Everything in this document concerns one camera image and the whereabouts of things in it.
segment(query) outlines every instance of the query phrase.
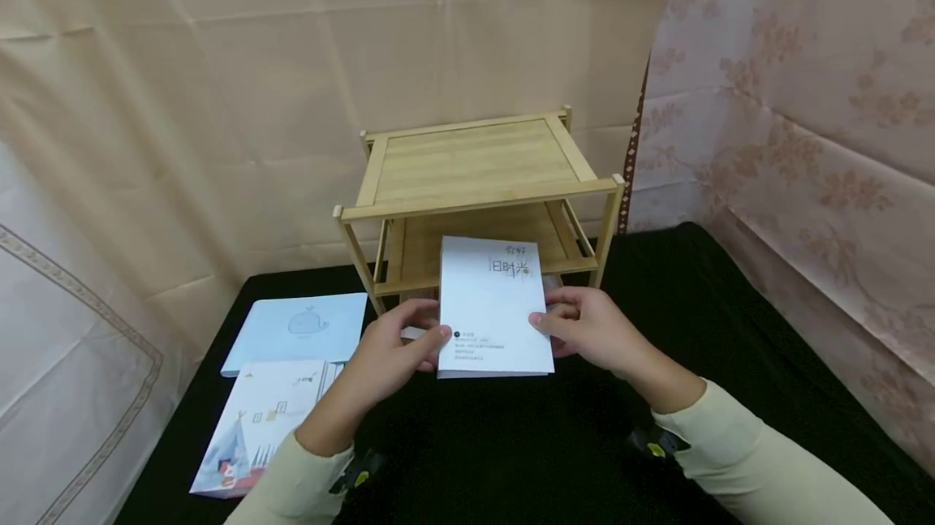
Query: curtain border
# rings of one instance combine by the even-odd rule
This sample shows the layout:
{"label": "curtain border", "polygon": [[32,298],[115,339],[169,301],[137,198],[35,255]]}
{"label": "curtain border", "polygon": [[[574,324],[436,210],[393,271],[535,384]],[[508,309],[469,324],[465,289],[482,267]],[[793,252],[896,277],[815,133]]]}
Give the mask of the curtain border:
{"label": "curtain border", "polygon": [[627,234],[627,225],[630,219],[630,197],[633,194],[633,179],[637,172],[637,149],[640,147],[640,124],[642,123],[642,105],[646,98],[646,81],[648,78],[648,62],[653,56],[646,58],[644,83],[640,88],[640,99],[637,101],[637,117],[633,119],[633,128],[630,131],[630,143],[627,146],[627,155],[623,158],[623,197],[617,210],[617,235]]}
{"label": "curtain border", "polygon": [[73,298],[78,299],[79,302],[92,310],[94,314],[97,314],[107,324],[110,324],[118,334],[123,335],[124,338],[130,341],[131,345],[140,349],[140,352],[146,355],[150,363],[152,363],[149,366],[149,372],[146,378],[143,379],[140,391],[137,392],[134,401],[123,413],[123,416],[121,416],[117,425],[112,429],[110,435],[104,440],[104,443],[99,447],[97,452],[94,452],[93,456],[84,464],[84,467],[79,470],[78,474],[72,478],[66,488],[64,488],[62,492],[56,496],[55,500],[45,508],[45,512],[37,521],[37,525],[51,525],[62,517],[62,514],[67,510],[68,506],[71,505],[72,501],[81,494],[81,490],[84,490],[87,483],[91,482],[91,479],[97,474],[101,466],[104,465],[104,462],[106,462],[117,449],[119,442],[123,439],[124,435],[127,434],[128,429],[133,425],[134,421],[136,421],[140,410],[146,406],[149,395],[153,392],[153,385],[159,378],[159,372],[162,370],[162,358],[164,358],[164,355],[148,341],[146,337],[137,333],[133,327],[119,316],[110,305],[107,305],[103,299],[94,293],[90,287],[87,287],[81,280],[76,278],[74,274],[70,273],[61,265],[58,265],[55,260],[43,253],[42,250],[39,250],[30,242],[27,242],[23,237],[20,237],[16,232],[7,228],[2,223],[0,223],[0,249],[6,251],[6,253],[13,256],[14,259],[23,262],[24,265],[32,269],[33,272],[38,273],[54,285],[61,287],[62,290],[69,293]]}

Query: bamboo shelf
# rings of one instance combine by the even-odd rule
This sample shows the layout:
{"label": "bamboo shelf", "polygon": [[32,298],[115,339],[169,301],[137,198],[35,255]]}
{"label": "bamboo shelf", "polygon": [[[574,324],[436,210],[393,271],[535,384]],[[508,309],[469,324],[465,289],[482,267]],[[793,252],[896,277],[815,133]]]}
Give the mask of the bamboo shelf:
{"label": "bamboo shelf", "polygon": [[[539,243],[542,273],[590,271],[601,284],[623,179],[598,179],[568,133],[571,109],[361,134],[368,152],[356,206],[334,207],[377,312],[382,297],[438,285],[443,235]],[[567,199],[607,196],[591,247]],[[380,219],[374,272],[353,223]]]}

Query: book cover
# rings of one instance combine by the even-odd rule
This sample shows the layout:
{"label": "book cover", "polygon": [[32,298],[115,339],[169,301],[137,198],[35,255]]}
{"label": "book cover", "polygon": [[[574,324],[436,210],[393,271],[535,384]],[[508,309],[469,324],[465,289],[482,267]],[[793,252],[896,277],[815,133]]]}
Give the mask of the book cover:
{"label": "book cover", "polygon": [[189,492],[223,499],[250,492],[282,440],[305,420],[343,368],[324,360],[246,363]]}
{"label": "book cover", "polygon": [[441,322],[453,330],[438,353],[439,379],[554,372],[549,337],[529,324],[545,312],[535,243],[442,238]]}
{"label": "book cover", "polygon": [[258,299],[221,367],[236,377],[248,360],[346,363],[360,342],[367,294]]}

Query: cream sleeve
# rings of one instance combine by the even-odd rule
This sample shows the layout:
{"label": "cream sleeve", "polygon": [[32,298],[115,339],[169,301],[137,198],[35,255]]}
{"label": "cream sleeve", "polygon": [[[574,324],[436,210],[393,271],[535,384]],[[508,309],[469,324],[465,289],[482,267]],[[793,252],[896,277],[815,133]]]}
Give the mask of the cream sleeve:
{"label": "cream sleeve", "polygon": [[691,446],[685,476],[748,525],[892,523],[853,484],[763,423],[718,385],[657,424]]}
{"label": "cream sleeve", "polygon": [[303,449],[290,433],[269,463],[269,470],[244,497],[226,525],[330,525],[344,493],[331,494],[351,462],[352,449],[322,458]]}

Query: light blue book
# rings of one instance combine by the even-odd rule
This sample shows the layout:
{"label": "light blue book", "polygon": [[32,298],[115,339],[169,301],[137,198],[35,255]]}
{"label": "light blue book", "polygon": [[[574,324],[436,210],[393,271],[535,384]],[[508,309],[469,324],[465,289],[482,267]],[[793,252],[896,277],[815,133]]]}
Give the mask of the light blue book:
{"label": "light blue book", "polygon": [[240,327],[224,377],[236,377],[249,360],[320,359],[345,363],[360,342],[367,294],[258,299]]}

